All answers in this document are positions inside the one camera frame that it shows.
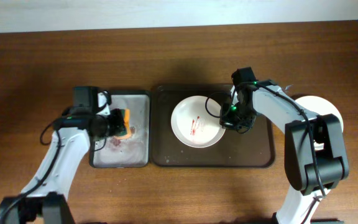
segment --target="red stain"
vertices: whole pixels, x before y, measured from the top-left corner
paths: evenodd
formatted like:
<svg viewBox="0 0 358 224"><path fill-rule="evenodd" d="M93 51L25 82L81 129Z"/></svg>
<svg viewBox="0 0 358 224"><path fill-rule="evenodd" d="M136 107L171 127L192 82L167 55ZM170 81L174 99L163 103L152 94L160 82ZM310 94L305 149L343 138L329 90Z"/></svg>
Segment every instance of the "red stain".
<svg viewBox="0 0 358 224"><path fill-rule="evenodd" d="M114 146L119 146L121 144L121 140L120 139L116 139L116 138L113 138L111 140L111 143L114 145Z"/></svg>
<svg viewBox="0 0 358 224"><path fill-rule="evenodd" d="M201 120L199 120L200 116L197 116L197 120L192 122L191 129L190 129L190 135L194 136L196 135L196 130L200 126Z"/></svg>

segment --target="brown tray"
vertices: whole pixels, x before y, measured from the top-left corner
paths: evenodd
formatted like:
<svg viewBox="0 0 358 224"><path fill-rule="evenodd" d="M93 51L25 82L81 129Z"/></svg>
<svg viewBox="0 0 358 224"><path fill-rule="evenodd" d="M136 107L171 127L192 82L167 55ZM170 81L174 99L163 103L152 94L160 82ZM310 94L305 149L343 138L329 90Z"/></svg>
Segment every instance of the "brown tray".
<svg viewBox="0 0 358 224"><path fill-rule="evenodd" d="M254 127L245 134L226 130L216 144L193 148L179 141L171 128L176 105L189 96L208 96L216 91L230 92L232 85L162 85L152 91L150 127L151 161L158 166L175 167L248 167L267 168L275 160L272 124L258 116ZM219 104L224 95L212 97Z"/></svg>

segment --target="white bowl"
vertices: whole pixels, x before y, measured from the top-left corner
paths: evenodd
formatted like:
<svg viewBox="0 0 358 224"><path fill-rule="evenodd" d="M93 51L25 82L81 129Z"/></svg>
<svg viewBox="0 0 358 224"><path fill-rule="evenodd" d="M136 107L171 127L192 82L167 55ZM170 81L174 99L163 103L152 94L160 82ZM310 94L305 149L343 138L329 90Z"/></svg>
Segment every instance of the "white bowl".
<svg viewBox="0 0 358 224"><path fill-rule="evenodd" d="M336 107L328 100L318 97L318 96L303 96L295 100L295 102L299 103L304 108L316 112L320 115L333 114L341 123L341 128L343 132L343 119ZM324 149L324 144L319 144L314 142L314 148L316 150Z"/></svg>
<svg viewBox="0 0 358 224"><path fill-rule="evenodd" d="M182 100L172 112L171 127L175 136L191 147L208 147L217 143L225 129L205 110L205 96L191 96ZM212 99L208 100L210 113L219 116L221 106Z"/></svg>

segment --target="wood grain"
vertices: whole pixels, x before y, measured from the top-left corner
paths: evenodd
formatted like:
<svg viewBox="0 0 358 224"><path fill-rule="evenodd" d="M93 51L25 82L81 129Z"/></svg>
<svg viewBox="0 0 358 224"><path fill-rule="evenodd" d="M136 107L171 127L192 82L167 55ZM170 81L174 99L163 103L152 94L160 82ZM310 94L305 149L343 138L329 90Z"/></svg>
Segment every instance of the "wood grain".
<svg viewBox="0 0 358 224"><path fill-rule="evenodd" d="M358 223L358 21L0 34L0 202L34 175L47 151L39 134L71 103L73 86L229 83L245 66L339 109L351 172L314 218ZM94 169L85 155L71 212L78 223L270 218L288 189L283 134L274 135L276 162L261 170Z"/></svg>

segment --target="black cable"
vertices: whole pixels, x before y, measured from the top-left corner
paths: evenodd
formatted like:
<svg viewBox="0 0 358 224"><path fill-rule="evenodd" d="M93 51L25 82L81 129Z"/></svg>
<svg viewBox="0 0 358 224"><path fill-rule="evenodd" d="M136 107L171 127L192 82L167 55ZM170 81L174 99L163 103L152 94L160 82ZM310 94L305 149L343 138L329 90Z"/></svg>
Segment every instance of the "black cable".
<svg viewBox="0 0 358 224"><path fill-rule="evenodd" d="M212 93L212 94L210 94L210 95L207 97L207 99L206 99L206 101L205 101L205 110L206 110L206 112L207 112L209 115L211 115L211 116L214 117L214 118L222 118L222 117L226 116L227 114L229 114L229 112L230 112L230 108L228 108L227 111L225 112L225 114L223 114L222 116L216 116L216 115L211 114L211 112L209 112L209 110L208 110L208 108L207 108L208 100L209 100L213 95L218 94L218 93L220 93L220 94L225 94L225 95L229 95L229 96L230 96L230 94L228 94L228 93L226 93L226 92L219 91L219 92ZM235 94L235 93L236 93L236 89L234 89L233 94L232 94L232 96L231 96L230 106L233 104L233 99L234 99L234 94Z"/></svg>
<svg viewBox="0 0 358 224"><path fill-rule="evenodd" d="M95 149L95 150L93 150L93 152L97 152L97 151L102 150L102 149L106 146L106 141L107 141L107 138L104 138L103 146L102 146L100 149Z"/></svg>
<svg viewBox="0 0 358 224"><path fill-rule="evenodd" d="M316 151L314 149L314 141L313 141L313 135L312 135L312 132L311 132L311 126L310 126L310 122L309 122L309 119L308 117L306 116L305 112L303 111L303 109L301 109L294 101L292 101L291 99L279 94L279 92L275 92L269 88L267 88L266 86L263 86L261 84L258 84L258 83L252 83L254 84L255 86L257 87L261 87L271 93L273 93L275 96L278 96L280 97L281 99L284 99L285 101L289 102L292 106L295 107L295 109L297 111L299 111L299 113L302 115L303 119L305 119L306 121L306 128L308 130L308 134L309 134L309 140L310 140L310 148L311 148L311 156L313 158L313 167L314 167L314 171L316 173L316 178L317 178L317 183L318 183L318 187L321 191L321 194L323 195L323 198L326 196L326 193L324 191L324 186L323 186L323 183L321 182L321 176L320 176L320 172L318 170L318 165L317 165L317 157L316 157Z"/></svg>
<svg viewBox="0 0 358 224"><path fill-rule="evenodd" d="M104 97L106 97L106 102L105 102L105 104L104 104L103 106L99 107L98 113L99 113L100 111L102 111L106 106L108 106L108 105L111 104L111 98L109 97L109 96L110 96L110 92L107 91L107 90L104 90L104 91L102 91L101 93L104 95Z"/></svg>
<svg viewBox="0 0 358 224"><path fill-rule="evenodd" d="M42 141L42 136L44 135L44 133L46 132L46 130L51 127L51 125L53 124L50 123L45 129L44 131L42 131L41 133L41 137L40 137L40 141L41 144L45 144ZM37 182L37 184L32 187L30 190L28 190L26 193L20 194L17 196L17 198L1 213L0 215L0 224L4 222L6 215L9 213L9 211L14 208L16 206L16 204L18 204L23 198L26 198L26 196L28 196L29 194L31 194L32 192L34 192L35 190L37 190L43 183L44 181L48 178L49 174L51 173L53 166L56 163L57 157L59 155L60 149L62 148L62 139L60 138L60 133L58 130L56 130L56 134L58 136L58 143L57 143L57 149L56 149L56 153L49 165L49 168L47 169L46 173L44 174L44 176Z"/></svg>
<svg viewBox="0 0 358 224"><path fill-rule="evenodd" d="M70 110L72 109L72 106L68 106L65 110L62 112L62 116L67 116L70 114Z"/></svg>
<svg viewBox="0 0 358 224"><path fill-rule="evenodd" d="M45 132L47 132L48 128L50 128L52 126L53 122L51 122L50 124L48 124L48 126L41 132L41 135L40 135L40 143L41 145L43 146L48 146L50 144L50 142L47 142L45 143L44 140L42 140Z"/></svg>
<svg viewBox="0 0 358 224"><path fill-rule="evenodd" d="M317 196L317 197L313 197L313 201L312 203L310 204L309 206L309 210L308 210L308 213L306 214L305 218L303 219L303 221L301 222L301 224L305 224L306 221L308 220L309 216L310 216L310 213L311 211L313 210L314 208L314 205L316 205L317 202L320 203L320 199L322 199L323 197L322 196Z"/></svg>
<svg viewBox="0 0 358 224"><path fill-rule="evenodd" d="M249 130L251 130L251 128L254 126L254 123L255 123L255 119L252 119L252 122L250 123L249 126L243 126L243 125L237 124L237 125L236 125L236 132L239 133L239 134L245 134L245 133L247 133L247 132L248 132ZM240 127L245 127L245 128L247 128L247 129L246 129L245 131L240 132L241 128L237 128L238 126L240 126Z"/></svg>

